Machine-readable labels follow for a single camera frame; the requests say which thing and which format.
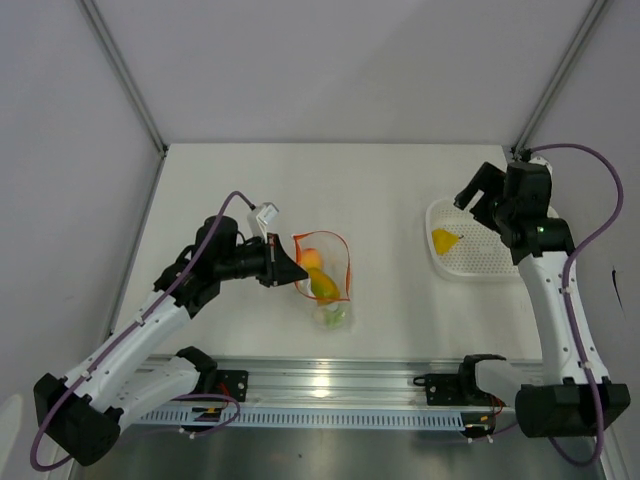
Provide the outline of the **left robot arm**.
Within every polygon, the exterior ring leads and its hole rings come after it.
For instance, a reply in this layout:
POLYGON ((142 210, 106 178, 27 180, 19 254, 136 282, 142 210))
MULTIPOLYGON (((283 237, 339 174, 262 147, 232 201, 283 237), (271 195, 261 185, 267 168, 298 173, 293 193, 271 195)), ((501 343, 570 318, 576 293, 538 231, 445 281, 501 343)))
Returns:
POLYGON ((220 389, 217 362, 195 347, 179 350, 159 369, 138 371, 157 346, 219 295, 223 282, 254 278, 264 287, 277 287, 307 279, 278 235, 265 232, 244 242, 237 237, 234 219, 206 219, 194 243, 164 269, 126 327, 64 376, 47 373, 36 382, 38 431, 30 450, 34 470, 47 472, 62 465, 39 462, 43 438, 53 440, 69 459, 89 466, 104 457, 134 421, 167 402, 240 404, 220 389))

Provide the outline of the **yellow green mango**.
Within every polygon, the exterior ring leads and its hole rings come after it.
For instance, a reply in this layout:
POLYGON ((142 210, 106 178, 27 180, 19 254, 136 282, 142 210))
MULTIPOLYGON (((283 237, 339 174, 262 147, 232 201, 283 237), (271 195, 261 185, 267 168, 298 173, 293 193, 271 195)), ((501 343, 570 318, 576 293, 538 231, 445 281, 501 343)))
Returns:
POLYGON ((322 270, 309 269, 310 289, 319 305, 326 305, 340 299, 337 284, 322 270))

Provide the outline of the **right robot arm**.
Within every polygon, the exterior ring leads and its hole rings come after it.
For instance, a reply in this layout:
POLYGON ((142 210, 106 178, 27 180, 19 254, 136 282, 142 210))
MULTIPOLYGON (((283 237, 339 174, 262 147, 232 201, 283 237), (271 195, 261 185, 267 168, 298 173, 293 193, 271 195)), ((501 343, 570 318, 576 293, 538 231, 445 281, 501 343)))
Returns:
POLYGON ((543 382, 514 380, 498 393, 529 438, 595 437, 629 406, 626 384, 614 383, 590 335, 568 223, 549 214, 552 178, 545 165, 485 162, 454 205, 496 232, 511 254, 534 311, 543 382))

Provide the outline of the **clear zip top bag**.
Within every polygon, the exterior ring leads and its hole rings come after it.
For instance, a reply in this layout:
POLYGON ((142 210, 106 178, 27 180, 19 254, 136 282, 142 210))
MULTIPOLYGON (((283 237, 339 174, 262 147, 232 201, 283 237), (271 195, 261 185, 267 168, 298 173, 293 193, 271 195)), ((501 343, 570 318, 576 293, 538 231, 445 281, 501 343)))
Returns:
POLYGON ((339 234, 316 230, 292 236, 295 261, 308 275, 296 290, 312 302, 313 320, 327 330, 352 323, 352 266, 349 246, 339 234))

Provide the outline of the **white cauliflower with leaves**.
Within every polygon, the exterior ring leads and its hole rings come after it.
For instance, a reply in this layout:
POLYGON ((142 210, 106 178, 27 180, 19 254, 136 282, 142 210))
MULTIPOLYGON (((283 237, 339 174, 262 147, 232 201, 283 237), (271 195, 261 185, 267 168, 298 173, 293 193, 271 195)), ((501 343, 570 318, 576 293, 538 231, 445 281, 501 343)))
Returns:
POLYGON ((347 310, 337 305, 335 307, 317 307, 312 315, 314 321, 326 329, 337 329, 344 326, 348 320, 347 310))

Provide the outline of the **orange pink peach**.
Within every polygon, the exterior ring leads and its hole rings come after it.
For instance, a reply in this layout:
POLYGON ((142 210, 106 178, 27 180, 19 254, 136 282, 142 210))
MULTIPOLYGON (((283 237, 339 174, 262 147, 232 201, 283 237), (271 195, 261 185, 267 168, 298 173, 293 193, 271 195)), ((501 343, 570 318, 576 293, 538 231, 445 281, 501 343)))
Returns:
POLYGON ((299 265, 305 270, 323 270, 324 260, 319 250, 315 248, 306 248, 300 252, 299 265))

